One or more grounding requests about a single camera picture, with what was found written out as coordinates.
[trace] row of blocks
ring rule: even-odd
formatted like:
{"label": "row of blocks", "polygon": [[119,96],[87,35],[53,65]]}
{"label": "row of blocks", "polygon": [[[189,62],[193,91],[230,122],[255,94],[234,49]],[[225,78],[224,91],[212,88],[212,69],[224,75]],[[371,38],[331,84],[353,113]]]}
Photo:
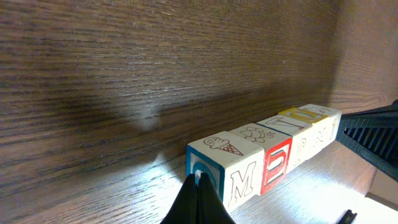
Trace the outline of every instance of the row of blocks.
{"label": "row of blocks", "polygon": [[341,111],[305,105],[187,146],[187,175],[206,172],[227,211],[264,195],[336,139]]}

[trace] letter m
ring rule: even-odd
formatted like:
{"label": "letter m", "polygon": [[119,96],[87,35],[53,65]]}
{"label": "letter m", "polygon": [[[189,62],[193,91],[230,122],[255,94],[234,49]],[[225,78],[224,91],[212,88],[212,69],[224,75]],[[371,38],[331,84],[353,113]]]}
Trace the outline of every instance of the letter m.
{"label": "letter m", "polygon": [[253,191],[252,180],[255,166],[255,161],[250,163],[246,168],[243,177],[240,171],[236,171],[231,174],[232,190],[231,200],[228,203],[229,207],[234,205],[239,199],[249,195]]}

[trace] black plastic object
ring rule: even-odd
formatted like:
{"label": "black plastic object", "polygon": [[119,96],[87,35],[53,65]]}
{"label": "black plastic object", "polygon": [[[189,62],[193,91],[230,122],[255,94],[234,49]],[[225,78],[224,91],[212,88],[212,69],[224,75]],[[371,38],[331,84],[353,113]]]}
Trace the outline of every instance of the black plastic object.
{"label": "black plastic object", "polygon": [[170,211],[161,224],[231,224],[235,223],[225,210],[209,176],[201,173],[198,185],[190,174],[181,187]]}
{"label": "black plastic object", "polygon": [[343,218],[338,222],[338,224],[351,224],[356,218],[356,213],[353,213],[350,209],[344,214]]}
{"label": "black plastic object", "polygon": [[391,106],[344,114],[336,140],[398,182],[398,100]]}

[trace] wood grain surface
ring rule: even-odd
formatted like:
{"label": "wood grain surface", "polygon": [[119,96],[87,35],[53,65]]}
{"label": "wood grain surface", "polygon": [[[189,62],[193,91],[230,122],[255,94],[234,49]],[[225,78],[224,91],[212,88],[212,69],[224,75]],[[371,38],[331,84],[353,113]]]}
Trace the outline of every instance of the wood grain surface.
{"label": "wood grain surface", "polygon": [[[397,1],[1,1],[0,222],[158,223],[185,145],[398,98]],[[237,223],[333,223],[375,168],[334,142]]]}

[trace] wooden block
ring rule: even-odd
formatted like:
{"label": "wooden block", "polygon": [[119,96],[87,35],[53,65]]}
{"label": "wooden block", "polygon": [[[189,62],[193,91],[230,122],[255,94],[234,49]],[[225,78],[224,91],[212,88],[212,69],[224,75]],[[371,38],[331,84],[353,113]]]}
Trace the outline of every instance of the wooden block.
{"label": "wooden block", "polygon": [[327,124],[322,129],[323,133],[322,135],[318,133],[318,136],[323,137],[323,139],[321,140],[324,142],[325,146],[329,145],[336,139],[338,126],[340,124],[340,119],[341,119],[340,110],[327,108],[325,106],[313,105],[313,104],[301,106],[300,109],[328,116],[326,119]]}
{"label": "wooden block", "polygon": [[[312,148],[306,151],[308,153],[306,157],[307,159],[309,159],[314,155],[316,155],[318,152],[320,152],[324,147],[329,145],[331,142],[333,142],[334,139],[336,138],[336,136],[333,138],[331,132],[337,133],[336,132],[337,129],[335,130],[333,128],[336,126],[338,127],[337,122],[340,122],[340,119],[338,121],[335,119],[337,117],[339,118],[341,117],[341,112],[339,115],[337,111],[338,110],[334,109],[329,110],[328,108],[324,108],[317,105],[305,105],[302,106],[301,108],[291,108],[289,110],[279,112],[278,114],[312,124],[311,129],[314,132],[313,140],[310,141],[312,144]],[[328,115],[326,115],[325,112],[329,112],[333,118],[330,118]]]}
{"label": "wooden block", "polygon": [[247,124],[230,132],[264,148],[261,195],[265,194],[286,174],[292,138],[258,124]]}
{"label": "wooden block", "polygon": [[264,149],[223,131],[187,146],[187,175],[206,172],[227,211],[260,194]]}
{"label": "wooden block", "polygon": [[292,171],[308,159],[312,149],[313,135],[312,124],[297,119],[277,115],[257,122],[261,126],[282,132],[292,137],[292,148],[287,166],[287,172]]}

